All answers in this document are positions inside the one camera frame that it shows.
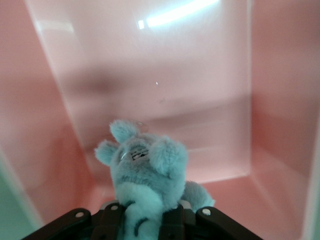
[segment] green surface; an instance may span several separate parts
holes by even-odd
[[[318,204],[316,210],[316,219],[314,225],[313,240],[320,240],[320,189],[318,190]]]
[[[35,228],[5,179],[4,171],[5,169],[0,171],[0,239],[19,240],[32,233]]]

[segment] plastic container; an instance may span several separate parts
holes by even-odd
[[[1,1],[1,155],[30,220],[114,198],[93,149],[125,118],[183,142],[187,178],[263,239],[317,239],[319,16],[316,0]]]

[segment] screw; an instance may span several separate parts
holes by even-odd
[[[207,209],[207,208],[202,209],[202,213],[203,213],[203,215],[206,215],[206,216],[210,216],[211,215],[211,211],[209,209]]]
[[[81,217],[83,217],[85,215],[85,213],[83,212],[83,211],[80,211],[80,212],[78,212],[76,215],[75,215],[75,217],[76,218],[81,218]]]
[[[118,209],[118,206],[117,205],[113,205],[112,207],[111,207],[111,210],[117,210]]]

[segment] plush toy ear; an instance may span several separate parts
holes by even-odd
[[[137,126],[127,120],[115,120],[110,124],[110,131],[120,144],[139,133]]]
[[[111,159],[118,149],[118,145],[111,141],[104,140],[94,150],[95,157],[103,164],[110,166]]]

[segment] fuzzy fur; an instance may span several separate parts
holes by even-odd
[[[186,183],[188,153],[183,144],[168,136],[140,133],[125,120],[114,121],[110,130],[119,144],[105,140],[95,155],[110,166],[116,198],[127,207],[125,240],[158,239],[162,214],[180,199],[190,202],[193,211],[213,205],[202,186]]]

